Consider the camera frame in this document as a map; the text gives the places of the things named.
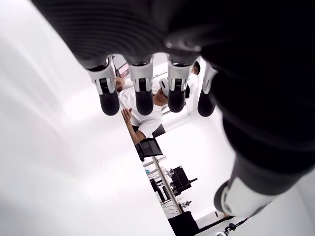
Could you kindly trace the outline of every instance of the black equipment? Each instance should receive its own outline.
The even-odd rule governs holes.
[[[163,193],[162,193],[161,189],[158,187],[156,181],[152,178],[152,179],[150,179],[150,183],[151,183],[153,190],[158,193],[159,197],[161,198],[161,201],[165,202],[165,197],[163,196]]]
[[[191,183],[198,180],[197,178],[188,180],[182,166],[173,169],[173,171],[174,174],[172,175],[172,182],[170,185],[173,188],[173,193],[175,196],[178,196],[186,189],[191,188]]]

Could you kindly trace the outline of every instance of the human arm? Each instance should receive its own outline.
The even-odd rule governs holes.
[[[132,124],[130,122],[131,111],[132,111],[132,108],[130,108],[129,110],[127,108],[125,108],[122,110],[122,115],[124,117],[125,123],[127,125],[127,129],[128,129],[128,132],[131,136],[133,144],[136,145],[139,142],[141,142],[143,139],[145,139],[146,136],[141,131],[137,131],[137,132],[133,131]]]
[[[123,78],[120,78],[120,77],[116,76],[115,81],[116,81],[116,90],[117,90],[117,92],[121,92],[123,90],[123,86],[126,83],[125,80]]]

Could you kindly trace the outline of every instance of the cable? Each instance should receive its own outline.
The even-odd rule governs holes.
[[[163,204],[161,204],[161,205],[164,205],[164,204],[166,204],[166,203],[169,203],[171,200],[168,200],[167,202],[165,202],[165,203],[163,203]]]

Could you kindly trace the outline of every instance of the white t-shirt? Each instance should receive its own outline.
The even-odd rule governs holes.
[[[162,124],[162,107],[153,105],[153,111],[147,116],[141,115],[136,107],[136,95],[134,88],[127,88],[119,94],[120,104],[123,108],[132,108],[131,111],[131,124],[139,126],[141,131],[146,138],[152,135],[152,132]]]

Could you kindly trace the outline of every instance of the black hair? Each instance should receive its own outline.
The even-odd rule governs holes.
[[[185,92],[185,98],[189,98],[189,94],[190,94],[190,88],[189,88],[189,86],[187,85],[187,87],[186,87],[186,92]]]
[[[200,72],[200,64],[199,64],[199,62],[195,62],[195,64],[193,65],[193,69],[194,69],[194,71],[195,71],[195,73],[197,73],[197,75],[199,74],[199,72]]]

